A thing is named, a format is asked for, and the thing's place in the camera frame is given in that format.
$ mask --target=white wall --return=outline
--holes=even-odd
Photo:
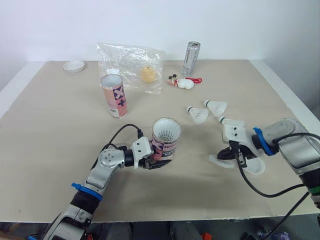
[[[266,59],[311,108],[320,88],[319,8],[319,0],[3,1],[0,69],[12,72],[25,60],[96,60],[98,41],[182,60],[188,41],[199,41],[200,59]],[[1,74],[0,89],[11,75]]]

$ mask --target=cable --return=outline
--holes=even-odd
[[[280,142],[281,140],[289,138],[289,137],[295,137],[295,136],[309,136],[309,137],[314,137],[314,138],[320,140],[320,136],[318,136],[316,134],[309,133],[309,132],[298,132],[298,133],[290,133],[290,134],[284,135],[282,137],[279,137],[279,138],[273,140],[272,142],[275,145],[278,145],[278,142]]]
[[[136,125],[134,125],[134,124],[128,123],[128,124],[126,124],[126,125],[123,125],[123,126],[113,135],[113,137],[110,139],[109,143],[106,144],[106,145],[102,148],[101,152],[102,152],[103,150],[109,148],[110,145],[112,145],[113,147],[117,148],[114,144],[112,144],[112,141],[116,138],[116,136],[117,136],[124,128],[129,127],[129,126],[132,126],[132,127],[134,127],[134,128],[137,129],[137,131],[138,131],[138,138],[143,137],[144,134],[142,133],[142,130],[141,130],[140,128],[138,128],[138,127],[137,127]]]
[[[99,240],[100,236],[101,236],[101,233],[102,233],[102,229],[104,228],[104,222],[103,223],[100,223],[101,224],[101,228],[100,228],[100,232],[99,232],[99,235],[97,236],[97,240]]]
[[[49,223],[47,223],[47,224],[45,225],[45,227],[43,228],[42,231],[39,231],[39,232],[34,233],[34,234],[30,234],[30,235],[26,236],[24,239],[28,239],[28,237],[35,237],[35,236],[37,236],[37,235],[45,234],[45,233],[47,232],[47,227],[48,227],[48,225],[49,225]]]
[[[296,208],[308,197],[309,192],[307,191],[302,198],[300,198],[300,200],[288,211],[288,213],[281,219],[281,221],[271,230],[271,232],[268,233],[268,235],[266,235],[264,237],[263,240],[266,240],[268,237],[270,237],[279,227],[280,225],[287,220],[287,218],[293,213],[294,210],[296,210]]]
[[[257,194],[263,196],[263,197],[266,197],[266,198],[275,198],[275,197],[278,197],[282,194],[285,194],[293,189],[297,189],[297,188],[300,188],[300,187],[304,187],[305,185],[303,184],[297,184],[297,185],[294,185],[294,186],[291,186],[285,190],[282,190],[278,193],[275,193],[275,194],[265,194],[261,191],[259,191],[257,188],[255,188],[255,186],[252,185],[252,183],[248,180],[248,178],[246,177],[245,173],[244,173],[244,170],[242,169],[241,167],[241,164],[240,164],[240,160],[239,160],[239,156],[237,154],[235,154],[235,159],[236,159],[236,162],[237,162],[237,165],[238,165],[238,168],[240,170],[240,173],[241,173],[241,176],[243,177],[244,181],[250,186],[250,188],[252,188]]]

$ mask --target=plastic bag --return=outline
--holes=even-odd
[[[97,51],[101,78],[106,74],[116,73],[122,77],[125,88],[146,93],[161,93],[164,51],[106,43],[98,43]]]

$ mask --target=energy drink can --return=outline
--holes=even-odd
[[[182,74],[184,76],[191,76],[194,70],[198,54],[200,50],[200,42],[197,41],[190,41],[188,46],[186,47],[186,53],[182,68]]]
[[[117,119],[126,116],[128,110],[122,78],[118,74],[107,74],[100,83],[111,116]]]

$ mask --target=white feather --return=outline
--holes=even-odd
[[[228,103],[226,101],[206,100],[206,101],[204,101],[204,105],[207,106],[211,110],[212,114],[215,117],[219,117],[227,109]]]
[[[195,124],[203,123],[209,115],[208,109],[204,108],[194,108],[193,106],[188,106],[186,110],[191,115]]]

